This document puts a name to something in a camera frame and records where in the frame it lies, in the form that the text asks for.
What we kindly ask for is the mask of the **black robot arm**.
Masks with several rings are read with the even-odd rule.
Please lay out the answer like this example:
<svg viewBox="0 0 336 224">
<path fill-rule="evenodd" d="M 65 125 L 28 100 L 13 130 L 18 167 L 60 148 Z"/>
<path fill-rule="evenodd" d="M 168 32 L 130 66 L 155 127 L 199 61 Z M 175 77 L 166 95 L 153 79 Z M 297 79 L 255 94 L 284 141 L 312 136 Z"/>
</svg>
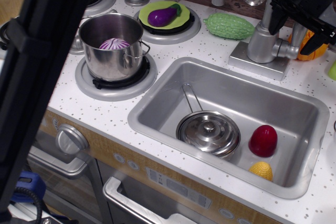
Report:
<svg viewBox="0 0 336 224">
<path fill-rule="evenodd" d="M 74 97 L 64 105 L 64 115 L 90 126 L 106 139 L 98 142 L 96 154 L 103 160 L 112 159 L 112 145 L 120 144 L 175 171 L 191 185 L 213 194 L 215 200 L 229 198 L 247 208 L 282 223 L 335 223 L 335 83 L 325 77 L 319 60 L 317 70 L 312 65 L 293 63 L 296 74 L 279 84 L 282 91 L 302 95 L 308 88 L 309 101 L 322 103 L 320 118 L 314 124 L 319 131 L 313 138 L 317 145 L 308 156 L 308 185 L 302 196 L 290 194 L 282 199 L 267 192 L 271 184 L 263 179 L 257 185 L 248 182 L 253 175 L 243 172 L 239 178 L 225 162 L 204 163 L 196 154 L 187 154 L 131 129 L 131 110 L 135 103 L 119 102 L 116 109 L 98 102 L 103 110 L 94 112 L 94 101 L 87 99 L 73 85 L 62 84 L 62 69 L 73 64 L 67 53 L 79 25 L 87 0 L 24 0 L 20 16 L 11 24 L 20 29 L 11 40 L 1 71 L 1 210 L 5 211 L 13 193 L 18 171 L 31 147 L 38 123 L 46 109 L 55 109 L 61 99 Z"/>
</svg>

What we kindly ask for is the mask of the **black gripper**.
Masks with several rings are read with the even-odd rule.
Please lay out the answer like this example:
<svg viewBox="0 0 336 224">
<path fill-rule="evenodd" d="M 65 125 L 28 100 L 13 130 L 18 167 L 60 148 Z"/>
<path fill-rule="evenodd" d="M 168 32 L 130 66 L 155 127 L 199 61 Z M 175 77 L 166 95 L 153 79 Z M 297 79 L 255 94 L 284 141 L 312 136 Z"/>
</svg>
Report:
<svg viewBox="0 0 336 224">
<path fill-rule="evenodd" d="M 307 28 L 300 55 L 322 55 L 335 39 L 334 0 L 271 0 L 272 13 L 268 30 L 275 35 L 288 18 Z"/>
</svg>

